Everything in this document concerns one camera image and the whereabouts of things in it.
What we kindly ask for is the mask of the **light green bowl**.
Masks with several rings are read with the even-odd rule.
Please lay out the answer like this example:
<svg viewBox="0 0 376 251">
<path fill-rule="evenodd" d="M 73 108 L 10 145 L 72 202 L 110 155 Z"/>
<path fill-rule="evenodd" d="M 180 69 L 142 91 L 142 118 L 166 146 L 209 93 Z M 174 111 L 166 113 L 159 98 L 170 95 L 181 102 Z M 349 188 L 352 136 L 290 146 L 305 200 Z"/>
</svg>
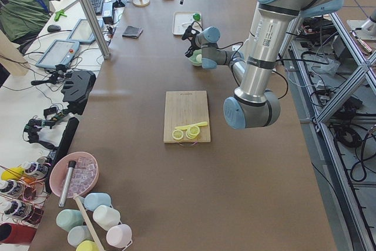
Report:
<svg viewBox="0 0 376 251">
<path fill-rule="evenodd" d="M 192 63 L 193 66 L 201 66 L 202 65 L 202 59 L 201 59 L 201 61 L 196 60 L 196 56 L 199 55 L 199 54 L 202 54 L 202 51 L 200 49 L 195 50 L 193 52 L 193 55 L 191 57 L 189 57 L 189 60 L 190 60 L 190 62 Z"/>
</svg>

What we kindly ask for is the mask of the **metal pestle in pink bowl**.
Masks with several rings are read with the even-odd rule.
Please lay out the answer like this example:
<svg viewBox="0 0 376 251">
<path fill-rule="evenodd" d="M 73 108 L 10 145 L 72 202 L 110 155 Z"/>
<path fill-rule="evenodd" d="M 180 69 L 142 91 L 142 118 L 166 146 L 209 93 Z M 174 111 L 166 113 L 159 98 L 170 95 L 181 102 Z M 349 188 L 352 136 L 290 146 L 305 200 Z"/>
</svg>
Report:
<svg viewBox="0 0 376 251">
<path fill-rule="evenodd" d="M 65 203 L 66 203 L 66 199 L 68 197 L 68 191 L 69 191 L 69 187 L 70 187 L 70 183 L 71 183 L 71 179 L 72 179 L 72 175 L 73 175 L 73 171 L 75 169 L 75 166 L 76 166 L 75 160 L 69 161 L 68 169 L 67 169 L 67 173 L 66 173 L 66 178 L 65 178 L 64 184 L 62 186 L 62 191 L 61 191 L 61 195 L 60 195 L 59 202 L 58 202 L 59 208 L 65 207 Z"/>
</svg>

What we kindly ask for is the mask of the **cream rabbit tray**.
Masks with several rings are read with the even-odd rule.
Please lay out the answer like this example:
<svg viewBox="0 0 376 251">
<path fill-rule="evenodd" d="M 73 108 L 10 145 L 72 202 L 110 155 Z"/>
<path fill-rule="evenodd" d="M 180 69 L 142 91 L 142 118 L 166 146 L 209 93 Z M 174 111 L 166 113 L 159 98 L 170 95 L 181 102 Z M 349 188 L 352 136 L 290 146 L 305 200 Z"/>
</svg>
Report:
<svg viewBox="0 0 376 251">
<path fill-rule="evenodd" d="M 196 11 L 176 11 L 173 15 L 172 34 L 175 36 L 183 35 L 189 25 L 202 31 L 202 13 Z"/>
</svg>

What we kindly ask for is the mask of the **folded grey cloth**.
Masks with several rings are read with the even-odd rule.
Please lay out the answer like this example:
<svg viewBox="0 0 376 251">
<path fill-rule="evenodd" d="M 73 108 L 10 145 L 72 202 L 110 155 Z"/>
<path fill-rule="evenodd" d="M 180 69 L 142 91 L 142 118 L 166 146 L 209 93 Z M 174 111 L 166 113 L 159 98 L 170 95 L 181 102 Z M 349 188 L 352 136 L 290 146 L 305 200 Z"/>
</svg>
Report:
<svg viewBox="0 0 376 251">
<path fill-rule="evenodd" d="M 137 39 L 142 34 L 143 28 L 128 25 L 122 33 L 123 38 Z"/>
</svg>

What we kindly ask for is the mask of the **lower lemon slice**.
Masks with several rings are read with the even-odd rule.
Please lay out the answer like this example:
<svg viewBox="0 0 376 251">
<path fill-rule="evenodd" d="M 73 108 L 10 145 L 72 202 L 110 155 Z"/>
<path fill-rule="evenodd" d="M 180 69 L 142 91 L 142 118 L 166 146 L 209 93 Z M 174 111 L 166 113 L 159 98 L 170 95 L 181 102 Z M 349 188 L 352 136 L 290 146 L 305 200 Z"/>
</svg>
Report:
<svg viewBox="0 0 376 251">
<path fill-rule="evenodd" d="M 182 140 L 184 138 L 184 132 L 180 129 L 175 129 L 173 132 L 172 132 L 172 138 L 174 140 Z"/>
</svg>

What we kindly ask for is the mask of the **teach pendant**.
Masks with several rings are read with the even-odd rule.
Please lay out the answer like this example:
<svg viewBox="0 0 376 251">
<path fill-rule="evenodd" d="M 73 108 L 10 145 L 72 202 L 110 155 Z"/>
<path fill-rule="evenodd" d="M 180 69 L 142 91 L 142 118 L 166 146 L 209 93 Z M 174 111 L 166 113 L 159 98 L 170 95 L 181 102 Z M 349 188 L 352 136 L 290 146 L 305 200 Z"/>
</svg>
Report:
<svg viewBox="0 0 376 251">
<path fill-rule="evenodd" d="M 83 45 L 89 45 L 95 41 L 95 36 L 92 32 L 90 24 L 87 19 L 79 19 L 67 37 L 68 40 L 78 41 Z"/>
<path fill-rule="evenodd" d="M 79 41 L 54 40 L 35 66 L 44 69 L 56 69 L 56 65 L 69 67 L 79 47 Z"/>
</svg>

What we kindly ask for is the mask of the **lower teach pendant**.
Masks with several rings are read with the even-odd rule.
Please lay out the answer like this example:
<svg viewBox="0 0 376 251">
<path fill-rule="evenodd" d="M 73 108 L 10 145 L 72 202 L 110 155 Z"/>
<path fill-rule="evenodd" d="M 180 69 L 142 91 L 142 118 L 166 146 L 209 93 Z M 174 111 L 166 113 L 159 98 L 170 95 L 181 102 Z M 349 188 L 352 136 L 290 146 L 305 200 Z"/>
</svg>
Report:
<svg viewBox="0 0 376 251">
<path fill-rule="evenodd" d="M 79 47 L 79 41 L 54 40 L 35 66 L 44 69 L 56 69 L 56 65 L 69 67 Z"/>
</svg>

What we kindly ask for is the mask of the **black computer mouse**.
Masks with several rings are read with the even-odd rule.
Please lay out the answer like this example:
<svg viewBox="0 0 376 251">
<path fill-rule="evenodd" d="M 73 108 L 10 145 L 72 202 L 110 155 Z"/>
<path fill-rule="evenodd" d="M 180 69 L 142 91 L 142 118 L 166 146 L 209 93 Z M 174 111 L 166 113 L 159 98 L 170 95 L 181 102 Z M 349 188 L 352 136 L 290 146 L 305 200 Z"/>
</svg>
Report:
<svg viewBox="0 0 376 251">
<path fill-rule="evenodd" d="M 59 32 L 61 31 L 61 27 L 59 25 L 52 24 L 47 27 L 47 31 L 49 33 Z"/>
</svg>

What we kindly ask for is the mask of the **seated person green shirt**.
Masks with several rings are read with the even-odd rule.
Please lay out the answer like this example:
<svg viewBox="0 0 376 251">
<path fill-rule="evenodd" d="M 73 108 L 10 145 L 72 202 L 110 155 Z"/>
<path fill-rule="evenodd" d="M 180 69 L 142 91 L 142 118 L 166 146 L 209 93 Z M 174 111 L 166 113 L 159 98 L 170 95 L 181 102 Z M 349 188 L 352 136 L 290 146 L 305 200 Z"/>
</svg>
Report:
<svg viewBox="0 0 376 251">
<path fill-rule="evenodd" d="M 60 0 L 7 0 L 1 8 L 4 34 L 25 53 L 51 17 L 49 3 Z"/>
</svg>

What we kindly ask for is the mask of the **light blue cup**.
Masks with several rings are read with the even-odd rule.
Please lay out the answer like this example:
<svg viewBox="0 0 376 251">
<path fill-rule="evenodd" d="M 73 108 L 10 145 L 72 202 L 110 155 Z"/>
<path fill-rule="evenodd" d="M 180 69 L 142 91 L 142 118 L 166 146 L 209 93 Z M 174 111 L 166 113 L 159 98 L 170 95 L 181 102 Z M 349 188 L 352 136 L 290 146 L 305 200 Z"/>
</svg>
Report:
<svg viewBox="0 0 376 251">
<path fill-rule="evenodd" d="M 84 207 L 87 210 L 93 212 L 100 205 L 111 207 L 112 200 L 109 194 L 103 192 L 93 192 L 86 195 Z"/>
</svg>

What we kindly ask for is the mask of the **white cup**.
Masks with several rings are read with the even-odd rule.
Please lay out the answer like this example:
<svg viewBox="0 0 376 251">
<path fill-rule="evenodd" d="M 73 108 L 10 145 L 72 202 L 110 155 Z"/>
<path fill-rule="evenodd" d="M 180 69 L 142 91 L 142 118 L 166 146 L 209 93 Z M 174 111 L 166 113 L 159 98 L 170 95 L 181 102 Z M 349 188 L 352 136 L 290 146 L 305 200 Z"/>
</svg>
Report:
<svg viewBox="0 0 376 251">
<path fill-rule="evenodd" d="M 120 213 L 112 207 L 100 205 L 93 211 L 93 219 L 102 229 L 108 231 L 120 223 Z"/>
</svg>

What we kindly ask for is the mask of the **mint green cup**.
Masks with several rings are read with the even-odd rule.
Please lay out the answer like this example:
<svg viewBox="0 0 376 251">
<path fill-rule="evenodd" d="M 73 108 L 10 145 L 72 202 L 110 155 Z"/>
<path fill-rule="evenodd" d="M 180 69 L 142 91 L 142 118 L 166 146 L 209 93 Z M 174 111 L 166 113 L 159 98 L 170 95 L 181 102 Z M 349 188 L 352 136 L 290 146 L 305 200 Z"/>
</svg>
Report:
<svg viewBox="0 0 376 251">
<path fill-rule="evenodd" d="M 75 209 L 64 209 L 56 217 L 57 226 L 66 232 L 69 232 L 76 226 L 83 225 L 83 223 L 84 219 L 81 212 Z"/>
</svg>

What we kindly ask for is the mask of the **pale blue cup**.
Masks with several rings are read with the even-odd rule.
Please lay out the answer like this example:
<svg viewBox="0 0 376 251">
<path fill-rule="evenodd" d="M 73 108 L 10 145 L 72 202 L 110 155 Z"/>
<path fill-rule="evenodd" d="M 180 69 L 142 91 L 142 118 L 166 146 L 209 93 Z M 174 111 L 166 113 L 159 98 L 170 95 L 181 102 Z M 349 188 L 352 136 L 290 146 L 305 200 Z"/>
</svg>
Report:
<svg viewBox="0 0 376 251">
<path fill-rule="evenodd" d="M 77 247 L 83 241 L 92 240 L 92 236 L 87 226 L 76 226 L 69 231 L 67 240 L 71 246 Z"/>
</svg>

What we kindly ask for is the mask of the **yellow cup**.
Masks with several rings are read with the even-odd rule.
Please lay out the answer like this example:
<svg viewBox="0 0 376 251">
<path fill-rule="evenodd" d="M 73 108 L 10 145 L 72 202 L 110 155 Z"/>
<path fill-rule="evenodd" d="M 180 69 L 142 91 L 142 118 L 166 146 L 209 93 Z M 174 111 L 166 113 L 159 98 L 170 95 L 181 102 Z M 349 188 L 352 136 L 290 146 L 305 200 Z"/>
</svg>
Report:
<svg viewBox="0 0 376 251">
<path fill-rule="evenodd" d="M 76 247 L 76 251 L 99 251 L 99 249 L 94 241 L 84 240 Z"/>
</svg>

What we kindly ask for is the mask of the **aluminium frame post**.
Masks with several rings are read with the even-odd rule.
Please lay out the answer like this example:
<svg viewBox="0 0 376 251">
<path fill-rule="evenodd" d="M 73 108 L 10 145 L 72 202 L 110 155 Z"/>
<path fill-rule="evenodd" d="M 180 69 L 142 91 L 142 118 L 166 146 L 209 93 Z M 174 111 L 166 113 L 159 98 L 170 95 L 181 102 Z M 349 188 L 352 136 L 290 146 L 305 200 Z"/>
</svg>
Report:
<svg viewBox="0 0 376 251">
<path fill-rule="evenodd" d="M 91 6 L 90 0 L 79 0 L 81 7 L 83 9 L 83 12 L 86 16 L 86 19 L 89 22 L 89 26 L 91 27 L 91 30 L 94 34 L 96 43 L 101 51 L 101 54 L 104 58 L 104 60 L 109 59 L 110 52 L 109 48 L 107 46 L 107 43 L 103 37 L 102 34 L 102 28 L 100 27 L 98 23 L 98 19 L 96 17 L 96 14 L 93 11 L 93 8 Z"/>
</svg>

